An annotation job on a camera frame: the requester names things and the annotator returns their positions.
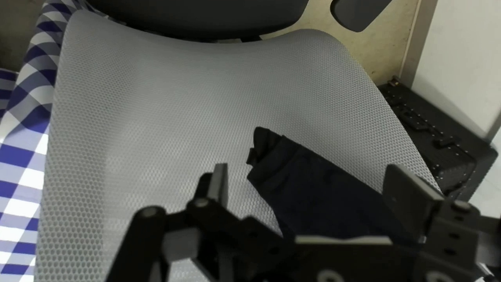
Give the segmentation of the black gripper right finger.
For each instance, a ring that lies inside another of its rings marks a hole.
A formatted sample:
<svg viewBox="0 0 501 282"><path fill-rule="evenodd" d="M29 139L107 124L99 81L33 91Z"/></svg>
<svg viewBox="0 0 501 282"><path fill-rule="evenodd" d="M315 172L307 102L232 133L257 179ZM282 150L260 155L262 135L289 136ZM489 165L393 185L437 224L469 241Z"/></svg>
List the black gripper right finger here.
<svg viewBox="0 0 501 282"><path fill-rule="evenodd" d="M412 282L501 282L501 219L389 165L382 196L414 251Z"/></svg>

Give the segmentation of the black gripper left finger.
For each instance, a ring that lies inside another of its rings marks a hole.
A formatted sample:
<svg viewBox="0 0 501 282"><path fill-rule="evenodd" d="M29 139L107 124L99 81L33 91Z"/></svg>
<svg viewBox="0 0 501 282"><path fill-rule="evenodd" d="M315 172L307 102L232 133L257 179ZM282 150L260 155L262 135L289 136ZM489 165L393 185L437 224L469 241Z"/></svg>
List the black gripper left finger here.
<svg viewBox="0 0 501 282"><path fill-rule="evenodd" d="M256 218L227 210L227 172L227 163L206 172L182 212L140 208L105 282L170 282L181 260L191 260L210 282L285 282L287 243Z"/></svg>

